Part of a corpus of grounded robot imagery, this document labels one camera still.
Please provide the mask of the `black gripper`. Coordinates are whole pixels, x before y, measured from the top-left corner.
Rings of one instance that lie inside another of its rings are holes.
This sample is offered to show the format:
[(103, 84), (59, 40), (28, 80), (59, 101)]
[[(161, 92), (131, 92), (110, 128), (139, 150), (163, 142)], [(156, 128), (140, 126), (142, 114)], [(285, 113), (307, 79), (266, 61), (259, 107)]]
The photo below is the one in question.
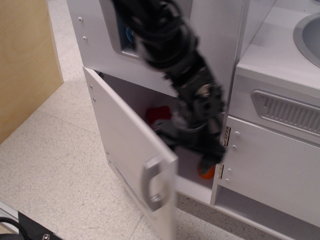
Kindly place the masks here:
[(177, 146), (202, 154), (200, 175), (214, 175), (216, 162), (222, 161), (226, 150), (220, 143), (220, 131), (214, 131), (208, 123), (186, 128), (174, 119), (160, 119), (154, 123), (158, 137), (173, 151)]

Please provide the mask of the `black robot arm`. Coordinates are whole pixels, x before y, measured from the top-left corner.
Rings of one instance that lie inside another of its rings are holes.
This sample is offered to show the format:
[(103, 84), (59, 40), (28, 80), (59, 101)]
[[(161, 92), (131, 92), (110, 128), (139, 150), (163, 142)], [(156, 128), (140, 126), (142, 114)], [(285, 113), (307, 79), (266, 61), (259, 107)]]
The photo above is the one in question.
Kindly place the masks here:
[(221, 86), (215, 81), (199, 54), (198, 39), (178, 4), (173, 0), (115, 0), (113, 7), (133, 31), (139, 57), (152, 69), (162, 72), (178, 95), (178, 110), (161, 119), (156, 109), (156, 133), (172, 149), (182, 146), (202, 154), (198, 174), (214, 175), (215, 165), (224, 157), (219, 136), (224, 110)]

